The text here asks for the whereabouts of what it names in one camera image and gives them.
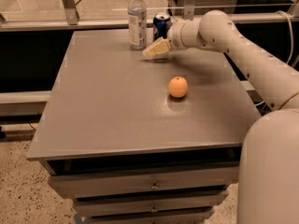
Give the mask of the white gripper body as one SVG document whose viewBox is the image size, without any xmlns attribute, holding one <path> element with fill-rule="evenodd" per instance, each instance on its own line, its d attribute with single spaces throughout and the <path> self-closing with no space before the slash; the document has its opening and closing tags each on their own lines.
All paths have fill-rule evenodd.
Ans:
<svg viewBox="0 0 299 224">
<path fill-rule="evenodd" d="M 190 41 L 189 20 L 174 22 L 167 32 L 167 38 L 173 49 L 186 49 Z"/>
</svg>

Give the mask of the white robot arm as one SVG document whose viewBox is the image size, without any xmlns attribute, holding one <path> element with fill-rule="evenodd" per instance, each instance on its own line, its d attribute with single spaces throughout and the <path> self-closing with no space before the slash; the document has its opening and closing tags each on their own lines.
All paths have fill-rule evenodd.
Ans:
<svg viewBox="0 0 299 224">
<path fill-rule="evenodd" d="M 219 10 L 177 21 L 143 54 L 186 48 L 227 54 L 271 108 L 243 143 L 236 223 L 299 224 L 299 72 L 245 38 Z"/>
</svg>

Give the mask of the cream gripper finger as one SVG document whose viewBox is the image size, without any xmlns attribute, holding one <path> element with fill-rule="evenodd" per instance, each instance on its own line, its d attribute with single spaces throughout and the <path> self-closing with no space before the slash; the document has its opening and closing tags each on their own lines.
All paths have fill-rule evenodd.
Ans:
<svg viewBox="0 0 299 224">
<path fill-rule="evenodd" d="M 165 54 L 171 50 L 171 43 L 168 39 L 159 37 L 152 44 L 146 47 L 142 54 L 145 58 L 152 58 L 158 55 Z"/>
</svg>

